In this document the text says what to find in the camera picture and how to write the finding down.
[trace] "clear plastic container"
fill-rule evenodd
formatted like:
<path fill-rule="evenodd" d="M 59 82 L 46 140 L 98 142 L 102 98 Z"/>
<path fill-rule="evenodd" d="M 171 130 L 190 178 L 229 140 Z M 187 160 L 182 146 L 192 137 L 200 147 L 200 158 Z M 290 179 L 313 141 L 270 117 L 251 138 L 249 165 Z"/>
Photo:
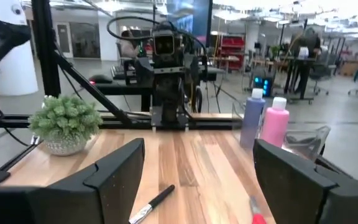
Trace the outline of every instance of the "clear plastic container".
<path fill-rule="evenodd" d="M 330 127 L 323 126 L 312 131 L 287 131 L 282 148 L 314 162 L 320 155 L 330 130 Z"/>

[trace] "white pot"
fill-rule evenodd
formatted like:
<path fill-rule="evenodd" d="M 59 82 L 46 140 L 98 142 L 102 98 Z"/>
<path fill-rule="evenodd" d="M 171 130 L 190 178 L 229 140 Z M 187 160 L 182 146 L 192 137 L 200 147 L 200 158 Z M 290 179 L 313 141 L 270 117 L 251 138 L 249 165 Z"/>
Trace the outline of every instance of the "white pot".
<path fill-rule="evenodd" d="M 49 152 L 56 156 L 69 156 L 82 151 L 86 140 L 45 140 Z"/>

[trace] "plastic bottle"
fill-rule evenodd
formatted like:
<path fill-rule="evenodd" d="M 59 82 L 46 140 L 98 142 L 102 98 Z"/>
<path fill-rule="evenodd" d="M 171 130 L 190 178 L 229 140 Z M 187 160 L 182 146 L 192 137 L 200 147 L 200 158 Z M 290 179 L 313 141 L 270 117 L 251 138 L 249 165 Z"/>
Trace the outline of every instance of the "plastic bottle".
<path fill-rule="evenodd" d="M 263 92 L 263 89 L 254 88 L 251 97 L 247 99 L 240 135 L 240 145 L 247 149 L 252 149 L 254 146 L 259 129 L 260 117 L 265 106 L 265 100 L 262 99 Z"/>
<path fill-rule="evenodd" d="M 273 105 L 267 108 L 260 138 L 281 147 L 287 131 L 290 112 L 285 109 L 287 99 L 275 97 Z"/>

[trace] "computer screen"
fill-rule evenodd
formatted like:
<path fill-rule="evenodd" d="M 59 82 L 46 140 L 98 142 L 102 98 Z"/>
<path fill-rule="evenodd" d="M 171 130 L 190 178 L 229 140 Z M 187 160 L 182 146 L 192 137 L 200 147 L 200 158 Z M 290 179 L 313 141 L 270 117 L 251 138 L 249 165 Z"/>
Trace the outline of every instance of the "computer screen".
<path fill-rule="evenodd" d="M 168 0 L 167 11 L 169 21 L 209 47 L 212 0 Z"/>

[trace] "pen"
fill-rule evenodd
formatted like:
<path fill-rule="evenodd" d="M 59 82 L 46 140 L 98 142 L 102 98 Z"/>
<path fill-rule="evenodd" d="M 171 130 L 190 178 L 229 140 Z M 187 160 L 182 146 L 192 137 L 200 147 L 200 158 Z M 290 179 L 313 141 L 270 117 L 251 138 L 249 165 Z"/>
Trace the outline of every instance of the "pen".
<path fill-rule="evenodd" d="M 252 224 L 267 224 L 260 208 L 258 207 L 258 203 L 256 202 L 256 198 L 251 196 L 249 198 L 249 204 L 251 206 L 252 211 Z"/>

